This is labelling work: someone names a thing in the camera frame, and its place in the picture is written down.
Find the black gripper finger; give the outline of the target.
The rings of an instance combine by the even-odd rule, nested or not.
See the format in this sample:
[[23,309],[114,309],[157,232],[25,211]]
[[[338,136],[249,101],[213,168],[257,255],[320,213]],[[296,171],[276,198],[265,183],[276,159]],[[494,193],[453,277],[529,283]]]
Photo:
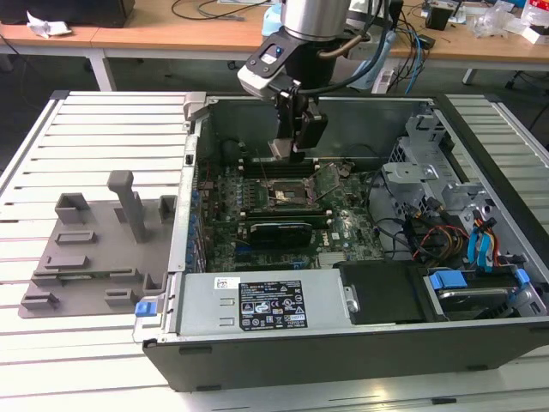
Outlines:
[[278,139],[294,139],[295,123],[295,95],[288,92],[280,92],[275,98],[277,110],[277,135]]
[[301,162],[305,155],[299,148],[299,142],[303,131],[303,112],[300,109],[293,108],[290,114],[290,131],[291,131],[291,162]]

